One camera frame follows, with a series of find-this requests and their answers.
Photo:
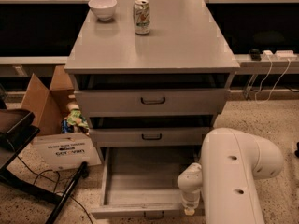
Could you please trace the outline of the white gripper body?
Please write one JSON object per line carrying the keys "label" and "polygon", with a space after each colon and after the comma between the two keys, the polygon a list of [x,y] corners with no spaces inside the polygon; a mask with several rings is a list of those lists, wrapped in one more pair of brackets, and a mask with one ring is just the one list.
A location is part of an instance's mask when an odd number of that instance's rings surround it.
{"label": "white gripper body", "polygon": [[184,210],[194,211],[200,201],[200,189],[203,184],[202,166],[198,162],[192,163],[178,176],[177,183]]}

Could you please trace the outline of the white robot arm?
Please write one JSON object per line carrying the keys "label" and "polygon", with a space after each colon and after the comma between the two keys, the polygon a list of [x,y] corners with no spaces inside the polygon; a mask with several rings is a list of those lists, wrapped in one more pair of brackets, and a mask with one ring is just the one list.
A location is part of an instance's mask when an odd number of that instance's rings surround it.
{"label": "white robot arm", "polygon": [[254,181],[273,178],[283,156],[273,142],[230,128],[209,132],[199,162],[178,177],[187,216],[204,202],[206,224],[265,224]]}

